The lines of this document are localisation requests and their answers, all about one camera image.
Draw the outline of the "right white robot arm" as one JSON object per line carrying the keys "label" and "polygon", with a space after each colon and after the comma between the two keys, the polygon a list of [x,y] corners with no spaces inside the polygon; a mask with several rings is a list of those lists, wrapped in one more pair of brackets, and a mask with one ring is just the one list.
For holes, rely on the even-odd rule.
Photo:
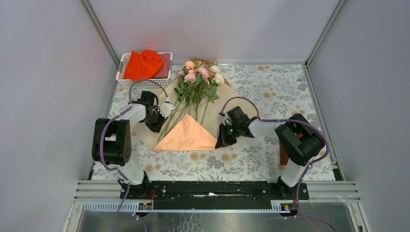
{"label": "right white robot arm", "polygon": [[220,116],[224,120],[219,125],[215,148],[233,145],[238,137],[278,138],[288,156],[285,171],[277,180],[278,195],[284,199],[296,193],[296,187],[300,186],[314,157],[329,146],[325,135],[301,114],[294,114],[288,119],[250,118],[237,106],[226,113],[220,112]]}

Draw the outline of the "pink rose stems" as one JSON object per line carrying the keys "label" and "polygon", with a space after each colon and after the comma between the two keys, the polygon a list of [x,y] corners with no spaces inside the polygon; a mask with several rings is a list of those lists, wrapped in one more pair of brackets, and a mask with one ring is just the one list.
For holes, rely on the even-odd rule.
{"label": "pink rose stems", "polygon": [[206,63],[199,59],[186,61],[170,85],[175,109],[168,116],[157,140],[163,139],[184,114],[192,116],[202,125],[209,104],[220,98],[217,90],[224,82],[216,62]]}

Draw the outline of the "beige orange wrapping paper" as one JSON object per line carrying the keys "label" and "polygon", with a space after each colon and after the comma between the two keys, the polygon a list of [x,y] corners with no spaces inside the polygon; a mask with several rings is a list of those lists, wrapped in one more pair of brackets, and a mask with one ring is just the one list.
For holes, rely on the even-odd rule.
{"label": "beige orange wrapping paper", "polygon": [[145,123],[137,123],[131,127],[131,134],[138,136],[151,151],[214,150],[223,122],[221,110],[227,112],[239,106],[249,117],[256,114],[254,107],[227,84],[217,87],[216,94],[219,98],[214,103],[203,99],[198,110],[189,110],[182,103],[175,117],[167,120],[158,133]]}

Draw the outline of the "white plastic basket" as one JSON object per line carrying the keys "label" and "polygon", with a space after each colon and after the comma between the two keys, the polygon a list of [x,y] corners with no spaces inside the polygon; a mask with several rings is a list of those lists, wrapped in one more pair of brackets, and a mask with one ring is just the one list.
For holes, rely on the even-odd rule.
{"label": "white plastic basket", "polygon": [[[121,60],[119,62],[119,66],[118,66],[118,69],[117,69],[116,81],[123,88],[129,88],[133,83],[132,80],[124,78],[124,75],[125,75],[125,72],[126,72],[126,69],[127,69],[130,58],[131,58],[131,53],[124,53],[121,57]],[[172,82],[172,78],[171,78],[172,64],[173,64],[173,53],[172,53],[172,61],[171,61],[171,66],[170,66],[170,70],[169,70],[169,73],[168,73],[168,78],[166,78],[166,79],[151,79],[152,82],[150,82],[150,81],[138,82],[134,85],[134,87],[136,87],[136,88],[159,88],[159,86],[156,85],[155,83],[159,84],[161,87],[167,87]]]}

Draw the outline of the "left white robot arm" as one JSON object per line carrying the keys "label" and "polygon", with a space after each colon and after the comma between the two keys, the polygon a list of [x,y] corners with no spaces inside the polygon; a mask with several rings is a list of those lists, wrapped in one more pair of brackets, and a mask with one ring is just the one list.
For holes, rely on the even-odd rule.
{"label": "left white robot arm", "polygon": [[149,195],[150,186],[144,182],[145,171],[131,160],[132,127],[144,124],[151,132],[158,133],[168,119],[175,105],[165,94],[160,105],[156,94],[143,91],[136,101],[129,101],[125,110],[112,118],[98,118],[95,122],[92,152],[94,161],[101,163],[108,171],[116,171],[123,183],[132,185],[132,193],[139,199]]}

